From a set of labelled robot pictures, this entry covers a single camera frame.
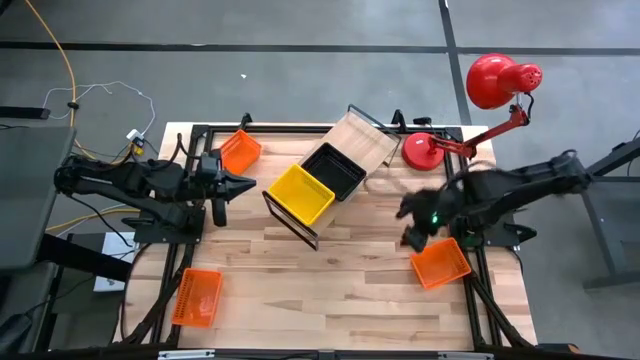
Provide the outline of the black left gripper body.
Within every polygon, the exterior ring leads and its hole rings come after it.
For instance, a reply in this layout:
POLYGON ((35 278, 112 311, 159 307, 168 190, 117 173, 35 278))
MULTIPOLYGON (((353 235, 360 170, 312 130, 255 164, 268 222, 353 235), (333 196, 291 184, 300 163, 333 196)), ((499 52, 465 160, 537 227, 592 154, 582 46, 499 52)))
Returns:
POLYGON ((214 224, 216 226, 226 226, 226 204, 228 202, 227 182, 229 180, 229 173, 226 170, 216 172, 197 170, 195 177, 204 187, 205 198, 211 202, 214 224))

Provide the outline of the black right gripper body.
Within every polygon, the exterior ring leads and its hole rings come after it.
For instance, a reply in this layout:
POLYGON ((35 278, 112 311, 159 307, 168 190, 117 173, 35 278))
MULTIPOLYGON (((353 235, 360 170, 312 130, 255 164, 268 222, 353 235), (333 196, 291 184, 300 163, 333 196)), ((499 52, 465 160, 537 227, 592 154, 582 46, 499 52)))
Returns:
POLYGON ((414 228, 422 235, 435 235, 453 219, 453 193, 422 189, 413 194, 414 228))

